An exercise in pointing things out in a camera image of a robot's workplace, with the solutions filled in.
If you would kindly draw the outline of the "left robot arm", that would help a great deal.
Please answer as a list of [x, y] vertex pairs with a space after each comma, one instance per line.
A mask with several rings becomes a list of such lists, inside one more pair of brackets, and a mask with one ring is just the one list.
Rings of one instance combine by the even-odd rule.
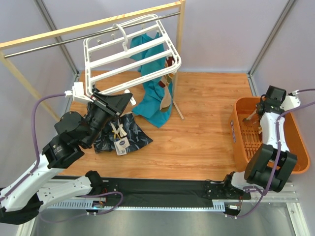
[[84, 149], [92, 148], [102, 129], [117, 119], [126, 109], [132, 93], [92, 94], [90, 110], [84, 116], [78, 112], [65, 113], [55, 124], [57, 135], [36, 151], [36, 161], [12, 184], [0, 190], [0, 221], [24, 224], [47, 207], [72, 197], [96, 197], [102, 194], [104, 183], [97, 171], [57, 187], [44, 185], [84, 156]]

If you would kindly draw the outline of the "white paper garment tag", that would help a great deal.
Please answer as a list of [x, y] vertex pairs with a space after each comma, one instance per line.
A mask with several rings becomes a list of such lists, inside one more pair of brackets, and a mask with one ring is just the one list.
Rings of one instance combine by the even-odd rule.
[[128, 138], [124, 137], [120, 140], [115, 141], [114, 146], [115, 146], [117, 155], [121, 156], [121, 155], [127, 154], [126, 149], [130, 146], [130, 144], [129, 144]]

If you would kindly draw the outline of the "striped sock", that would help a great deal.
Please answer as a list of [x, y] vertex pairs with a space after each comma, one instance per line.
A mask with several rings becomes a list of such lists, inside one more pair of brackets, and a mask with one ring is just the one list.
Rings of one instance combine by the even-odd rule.
[[257, 124], [257, 131], [258, 131], [258, 134], [260, 135], [262, 133], [262, 127], [259, 123], [259, 117], [258, 117], [258, 114], [257, 114], [257, 111], [254, 110], [248, 117], [244, 118], [243, 119], [243, 122], [248, 125], [248, 124]]

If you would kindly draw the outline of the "white clip drying hanger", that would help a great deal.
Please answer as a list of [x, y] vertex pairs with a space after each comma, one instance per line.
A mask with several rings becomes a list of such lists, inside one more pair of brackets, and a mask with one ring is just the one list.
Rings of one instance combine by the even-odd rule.
[[[172, 56], [175, 60], [174, 64], [167, 68], [161, 69], [157, 72], [153, 72], [145, 76], [140, 76], [139, 78], [136, 78], [131, 81], [125, 82], [123, 84], [119, 84], [117, 86], [103, 90], [100, 93], [104, 95], [110, 95], [113, 93], [124, 91], [130, 87], [142, 84], [144, 82], [153, 80], [155, 78], [162, 77], [163, 75], [166, 75], [172, 72], [176, 73], [178, 71], [178, 69], [180, 68], [182, 64], [182, 59], [160, 20], [152, 21], [149, 23], [137, 25], [130, 28], [122, 28], [122, 26], [124, 25], [137, 23], [142, 20], [150, 20], [150, 19], [153, 19], [154, 17], [158, 17], [158, 16], [156, 14], [148, 14], [148, 15], [141, 16], [133, 20], [124, 22], [122, 24], [113, 24], [112, 27], [117, 28], [118, 31], [120, 31], [123, 36], [118, 39], [113, 39], [112, 41], [109, 41], [106, 43], [101, 43], [97, 46], [93, 46], [93, 47], [89, 46], [89, 42], [92, 39], [97, 38], [97, 36], [84, 39], [83, 45], [84, 45], [84, 59], [85, 59], [85, 83], [83, 85], [84, 85], [84, 94], [86, 96], [88, 96], [92, 100], [93, 85], [95, 84], [95, 82], [112, 77], [114, 75], [120, 74], [122, 72], [131, 70], [131, 69], [135, 69], [141, 65], [153, 62], [163, 57]], [[134, 39], [137, 36], [142, 36], [145, 33], [148, 33], [150, 31], [156, 31], [160, 34], [160, 36], [149, 42], [140, 44], [139, 46], [135, 46], [132, 48], [128, 47], [132, 39]], [[110, 46], [114, 46], [116, 44], [122, 45], [122, 48], [123, 48], [122, 52], [92, 61], [91, 55], [93, 52], [108, 48]], [[166, 46], [167, 49], [162, 50], [162, 52], [160, 53], [155, 53], [152, 56], [149, 56], [147, 58], [136, 60], [133, 63], [129, 63], [127, 65], [121, 66], [117, 69], [111, 70], [101, 75], [94, 76], [94, 77], [92, 76], [92, 69], [95, 69], [97, 67], [107, 65], [107, 64], [119, 61], [119, 60], [129, 59], [131, 58], [131, 56], [139, 55], [140, 53], [154, 49], [157, 46]]]

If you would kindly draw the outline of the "orange plastic laundry basket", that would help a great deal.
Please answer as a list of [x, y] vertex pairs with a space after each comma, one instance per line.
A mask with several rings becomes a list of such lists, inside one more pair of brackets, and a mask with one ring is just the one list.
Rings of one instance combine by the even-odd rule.
[[236, 171], [253, 173], [258, 166], [305, 173], [311, 161], [292, 112], [282, 105], [267, 105], [267, 110], [260, 112], [262, 104], [259, 97], [244, 97], [234, 103], [229, 125]]

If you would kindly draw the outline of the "black base cloth strip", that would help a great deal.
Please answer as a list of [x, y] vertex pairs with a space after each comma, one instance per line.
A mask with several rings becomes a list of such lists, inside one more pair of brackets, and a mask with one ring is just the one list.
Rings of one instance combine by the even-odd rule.
[[212, 207], [213, 200], [250, 200], [251, 195], [223, 182], [104, 178], [104, 190], [124, 196], [123, 207]]

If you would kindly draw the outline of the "metal rack rod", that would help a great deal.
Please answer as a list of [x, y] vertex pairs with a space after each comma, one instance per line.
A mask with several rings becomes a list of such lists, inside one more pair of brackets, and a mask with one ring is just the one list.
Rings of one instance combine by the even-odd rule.
[[[177, 16], [177, 15], [180, 15], [180, 12], [174, 12], [174, 13], [171, 13], [171, 14], [154, 17], [153, 19], [150, 19], [150, 20], [142, 20], [142, 21], [137, 22], [137, 23], [127, 24], [127, 25], [122, 26], [122, 28], [130, 28], [130, 27], [134, 27], [134, 26], [137, 26], [137, 25], [149, 23], [149, 22], [152, 22], [152, 21], [162, 20], [162, 19], [165, 19], [165, 18]], [[91, 34], [86, 34], [86, 35], [82, 35], [80, 37], [71, 38], [71, 39], [68, 39], [68, 40], [65, 40], [65, 41], [56, 42], [56, 43], [53, 43], [53, 44], [48, 44], [48, 45], [44, 45], [44, 46], [41, 46], [41, 47], [32, 48], [32, 49], [29, 49], [29, 50], [24, 50], [24, 51], [15, 52], [15, 53], [12, 53], [12, 54], [4, 55], [4, 57], [5, 58], [16, 57], [16, 56], [20, 56], [20, 55], [24, 55], [24, 54], [40, 51], [40, 50], [45, 50], [45, 49], [61, 46], [61, 45], [64, 45], [64, 44], [72, 43], [72, 42], [75, 42], [75, 41], [78, 41], [78, 40], [83, 40], [83, 39], [90, 38], [90, 37], [100, 36], [102, 34], [113, 32], [113, 31], [116, 31], [116, 30], [118, 30], [118, 29], [114, 28], [114, 27], [110, 27], [110, 28], [107, 28], [107, 29], [104, 29], [104, 30], [100, 30], [100, 31], [91, 33]]]

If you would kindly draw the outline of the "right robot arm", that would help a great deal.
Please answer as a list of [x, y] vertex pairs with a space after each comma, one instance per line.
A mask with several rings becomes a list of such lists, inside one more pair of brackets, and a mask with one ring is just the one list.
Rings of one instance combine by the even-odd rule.
[[229, 119], [233, 138], [234, 160], [237, 172], [226, 175], [224, 184], [239, 191], [247, 189], [280, 192], [294, 170], [298, 158], [290, 153], [285, 141], [284, 122], [287, 111], [282, 104], [286, 90], [269, 86], [255, 106], [254, 114], [262, 128], [262, 143], [256, 145], [251, 159], [246, 158], [241, 122], [237, 108], [244, 111], [251, 98], [241, 98], [235, 104]]

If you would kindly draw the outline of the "striped sock maroon toe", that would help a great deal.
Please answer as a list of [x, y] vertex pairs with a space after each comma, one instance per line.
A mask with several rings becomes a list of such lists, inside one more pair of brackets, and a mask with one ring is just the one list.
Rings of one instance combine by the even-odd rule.
[[163, 75], [158, 83], [158, 85], [164, 89], [164, 96], [160, 104], [160, 111], [163, 113], [166, 113], [168, 111], [172, 102], [172, 96], [169, 91], [169, 85], [171, 84], [175, 74], [176, 74], [175, 72], [172, 72]]

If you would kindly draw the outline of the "teal shorts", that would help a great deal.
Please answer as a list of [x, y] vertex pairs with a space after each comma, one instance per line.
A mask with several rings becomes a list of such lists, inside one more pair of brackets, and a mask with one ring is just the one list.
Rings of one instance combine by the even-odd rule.
[[[157, 72], [161, 69], [167, 68], [174, 64], [174, 58], [172, 56], [163, 57], [153, 62], [139, 66], [138, 72], [141, 76]], [[164, 89], [158, 85], [162, 77], [155, 78], [153, 80], [143, 83], [144, 97], [143, 100], [132, 109], [135, 115], [144, 117], [149, 123], [160, 128], [167, 123], [171, 116], [172, 103], [166, 113], [160, 111], [160, 104], [164, 96]], [[172, 82], [169, 85], [169, 91], [173, 101], [173, 85]]]

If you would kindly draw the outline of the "dark shark print shorts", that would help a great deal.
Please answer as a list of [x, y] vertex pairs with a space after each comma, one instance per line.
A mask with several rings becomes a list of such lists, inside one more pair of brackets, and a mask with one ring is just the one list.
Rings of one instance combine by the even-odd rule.
[[115, 151], [114, 142], [124, 137], [128, 138], [130, 146], [126, 149], [127, 154], [140, 150], [153, 140], [135, 122], [131, 112], [120, 116], [117, 120], [105, 125], [99, 136], [94, 141], [95, 153]]

